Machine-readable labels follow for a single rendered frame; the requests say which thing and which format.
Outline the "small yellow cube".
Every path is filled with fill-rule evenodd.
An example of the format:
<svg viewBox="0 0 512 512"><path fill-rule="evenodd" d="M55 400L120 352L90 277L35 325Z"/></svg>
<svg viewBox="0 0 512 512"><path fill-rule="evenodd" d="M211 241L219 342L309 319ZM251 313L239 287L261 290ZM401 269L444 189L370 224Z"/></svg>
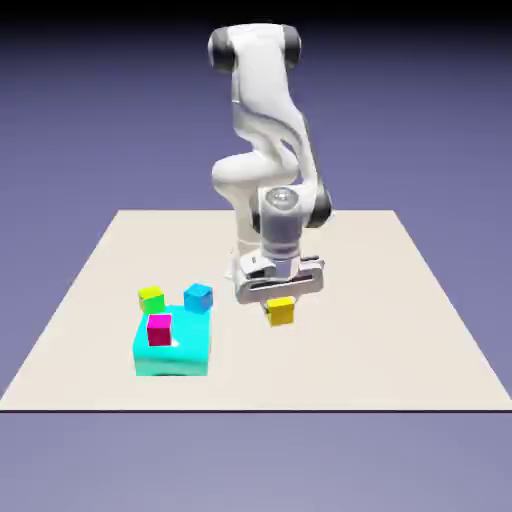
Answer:
<svg viewBox="0 0 512 512"><path fill-rule="evenodd" d="M272 298L265 303L265 312L269 324L273 327L294 322L295 298L286 296Z"/></svg>

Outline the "small magenta cube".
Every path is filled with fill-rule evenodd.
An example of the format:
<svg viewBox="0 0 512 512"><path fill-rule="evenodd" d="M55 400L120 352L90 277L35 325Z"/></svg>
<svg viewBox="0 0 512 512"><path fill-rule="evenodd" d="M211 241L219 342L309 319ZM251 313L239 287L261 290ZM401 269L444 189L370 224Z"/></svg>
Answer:
<svg viewBox="0 0 512 512"><path fill-rule="evenodd" d="M172 344L172 315L151 314L148 317L146 332L149 346L170 346Z"/></svg>

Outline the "small blue cube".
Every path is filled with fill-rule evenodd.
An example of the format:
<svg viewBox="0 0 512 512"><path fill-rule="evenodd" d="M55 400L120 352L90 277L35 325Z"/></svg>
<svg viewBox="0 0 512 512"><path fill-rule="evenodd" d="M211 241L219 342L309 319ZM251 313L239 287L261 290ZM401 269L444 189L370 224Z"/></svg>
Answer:
<svg viewBox="0 0 512 512"><path fill-rule="evenodd" d="M186 310L202 314L213 305L213 288L211 286L194 283L184 291L184 307Z"/></svg>

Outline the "small lime green cube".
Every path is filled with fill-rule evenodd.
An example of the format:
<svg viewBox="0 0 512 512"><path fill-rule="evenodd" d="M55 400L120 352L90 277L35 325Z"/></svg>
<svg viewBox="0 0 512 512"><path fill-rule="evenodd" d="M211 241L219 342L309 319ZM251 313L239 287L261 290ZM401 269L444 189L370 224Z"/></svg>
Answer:
<svg viewBox="0 0 512 512"><path fill-rule="evenodd" d="M146 315L165 311L165 298L159 286L150 286L138 290L138 300L142 312Z"/></svg>

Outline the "large cyan box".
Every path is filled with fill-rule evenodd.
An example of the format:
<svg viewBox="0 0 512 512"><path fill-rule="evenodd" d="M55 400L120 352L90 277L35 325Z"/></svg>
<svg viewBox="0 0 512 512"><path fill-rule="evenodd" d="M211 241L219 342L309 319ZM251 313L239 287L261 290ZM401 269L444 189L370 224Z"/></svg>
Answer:
<svg viewBox="0 0 512 512"><path fill-rule="evenodd" d="M137 376L206 376L211 347L211 311L196 313L183 305L168 305L172 316L169 346L149 345L148 315L139 323L132 353Z"/></svg>

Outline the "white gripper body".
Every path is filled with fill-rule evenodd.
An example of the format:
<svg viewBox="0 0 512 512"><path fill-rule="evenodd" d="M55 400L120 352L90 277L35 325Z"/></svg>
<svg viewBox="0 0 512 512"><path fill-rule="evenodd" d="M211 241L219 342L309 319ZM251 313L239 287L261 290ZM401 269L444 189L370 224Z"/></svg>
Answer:
<svg viewBox="0 0 512 512"><path fill-rule="evenodd" d="M324 264L318 256L272 260L250 252L235 257L235 297L240 304L250 304L317 293L324 285Z"/></svg>

